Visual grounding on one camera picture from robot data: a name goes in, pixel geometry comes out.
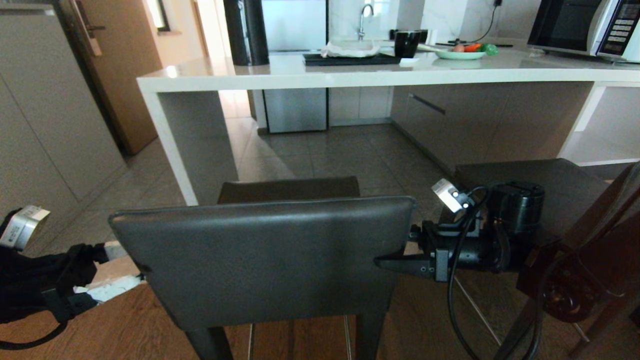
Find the stainless steel appliance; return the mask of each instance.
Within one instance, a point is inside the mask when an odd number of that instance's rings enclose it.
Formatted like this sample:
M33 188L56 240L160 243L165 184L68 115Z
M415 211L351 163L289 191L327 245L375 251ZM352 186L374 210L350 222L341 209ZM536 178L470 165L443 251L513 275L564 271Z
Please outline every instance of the stainless steel appliance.
M542 0L529 47L640 62L640 0Z
M326 0L262 0L262 13L270 56L318 51L326 44ZM327 127L325 88L264 90L264 102L270 133Z

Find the plate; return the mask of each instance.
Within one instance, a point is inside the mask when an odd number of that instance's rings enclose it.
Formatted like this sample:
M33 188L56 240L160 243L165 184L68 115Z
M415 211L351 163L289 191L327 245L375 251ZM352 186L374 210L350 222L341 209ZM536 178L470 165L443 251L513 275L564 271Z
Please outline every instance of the plate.
M452 51L436 51L436 55L441 59L448 60L475 60L480 59L486 55L486 53L454 53Z

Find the refrigerator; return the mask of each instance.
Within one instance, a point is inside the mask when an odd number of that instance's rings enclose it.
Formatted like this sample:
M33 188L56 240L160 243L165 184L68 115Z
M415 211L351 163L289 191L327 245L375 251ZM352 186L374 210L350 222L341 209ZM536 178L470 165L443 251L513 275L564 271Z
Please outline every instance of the refrigerator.
M262 0L262 14L272 58L318 51L327 42L327 0ZM326 88L263 91L270 133L326 130Z

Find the microwave control panel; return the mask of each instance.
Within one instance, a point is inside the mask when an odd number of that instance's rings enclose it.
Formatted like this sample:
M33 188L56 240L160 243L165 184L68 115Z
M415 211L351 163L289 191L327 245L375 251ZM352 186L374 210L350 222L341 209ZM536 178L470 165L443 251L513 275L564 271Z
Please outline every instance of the microwave control panel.
M599 53L622 55L640 20L640 0L621 0L611 18Z

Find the gray chair backrest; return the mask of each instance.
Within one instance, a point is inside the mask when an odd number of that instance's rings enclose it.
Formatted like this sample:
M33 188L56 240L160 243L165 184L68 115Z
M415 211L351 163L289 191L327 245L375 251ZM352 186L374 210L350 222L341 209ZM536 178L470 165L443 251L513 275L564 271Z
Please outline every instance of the gray chair backrest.
M384 312L373 259L401 252L415 200L369 197L121 211L118 240L185 331Z

